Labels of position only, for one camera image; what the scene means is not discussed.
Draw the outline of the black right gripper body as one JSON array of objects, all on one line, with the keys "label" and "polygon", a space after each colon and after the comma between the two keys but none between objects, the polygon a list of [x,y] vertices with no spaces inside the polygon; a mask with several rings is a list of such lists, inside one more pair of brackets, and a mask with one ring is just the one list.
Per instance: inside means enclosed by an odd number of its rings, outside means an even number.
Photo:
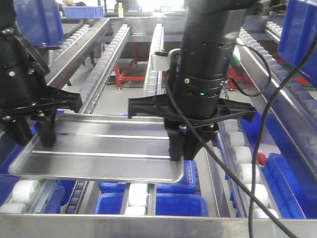
[{"label": "black right gripper body", "polygon": [[200,127],[228,119],[245,119],[251,122],[256,109],[242,103],[220,97],[227,74],[211,78],[195,77],[184,72],[166,72],[168,84],[165,94],[128,100],[128,117],[139,114],[157,116],[167,121]]}]

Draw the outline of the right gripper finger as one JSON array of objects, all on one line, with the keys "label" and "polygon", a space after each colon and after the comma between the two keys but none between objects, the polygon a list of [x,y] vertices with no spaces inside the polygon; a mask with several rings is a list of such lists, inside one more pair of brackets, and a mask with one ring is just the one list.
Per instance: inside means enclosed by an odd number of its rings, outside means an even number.
[{"label": "right gripper finger", "polygon": [[166,128],[169,138],[169,156],[171,161],[180,161],[184,158],[186,131]]},{"label": "right gripper finger", "polygon": [[[212,142],[213,146],[217,146],[218,131],[198,130],[198,135],[205,143]],[[198,141],[191,130],[185,133],[185,142],[183,147],[184,160],[193,160],[203,145]]]}]

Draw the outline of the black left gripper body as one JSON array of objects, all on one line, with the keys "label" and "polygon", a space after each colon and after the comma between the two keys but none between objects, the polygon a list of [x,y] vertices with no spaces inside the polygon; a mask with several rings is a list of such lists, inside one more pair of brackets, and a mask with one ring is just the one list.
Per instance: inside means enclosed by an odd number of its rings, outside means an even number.
[{"label": "black left gripper body", "polygon": [[79,112],[81,95],[48,86],[45,75],[49,73],[49,68],[1,69],[0,119],[46,114],[59,108]]}]

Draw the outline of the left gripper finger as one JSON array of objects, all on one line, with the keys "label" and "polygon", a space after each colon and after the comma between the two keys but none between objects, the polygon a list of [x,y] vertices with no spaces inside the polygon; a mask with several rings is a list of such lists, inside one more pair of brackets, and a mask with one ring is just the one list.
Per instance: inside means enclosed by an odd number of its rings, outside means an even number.
[{"label": "left gripper finger", "polygon": [[0,118],[4,132],[17,144],[25,146],[33,137],[26,118]]},{"label": "left gripper finger", "polygon": [[56,142],[55,116],[56,111],[47,111],[37,115],[37,133],[44,147],[52,147]]}]

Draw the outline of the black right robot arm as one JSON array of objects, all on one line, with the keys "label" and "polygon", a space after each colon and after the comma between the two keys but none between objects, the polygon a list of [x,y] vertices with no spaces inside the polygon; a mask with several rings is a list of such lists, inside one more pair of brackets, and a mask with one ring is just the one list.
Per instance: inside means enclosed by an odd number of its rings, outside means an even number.
[{"label": "black right robot arm", "polygon": [[169,89],[129,99],[129,117],[146,114],[164,119],[171,160],[193,159],[200,150],[193,129],[208,134],[220,121],[253,120],[252,105],[220,97],[237,37],[253,4],[252,0],[189,1],[180,54],[166,77]]}]

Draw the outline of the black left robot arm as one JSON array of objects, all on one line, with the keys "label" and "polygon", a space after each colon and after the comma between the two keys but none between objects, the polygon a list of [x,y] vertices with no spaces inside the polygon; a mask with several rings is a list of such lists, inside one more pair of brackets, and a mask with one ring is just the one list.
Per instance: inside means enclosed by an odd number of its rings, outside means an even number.
[{"label": "black left robot arm", "polygon": [[47,85],[50,69],[37,49],[20,32],[13,1],[0,10],[0,125],[16,143],[26,145],[33,137],[27,119],[37,122],[44,147],[56,141],[57,109],[79,112],[80,94]]}]

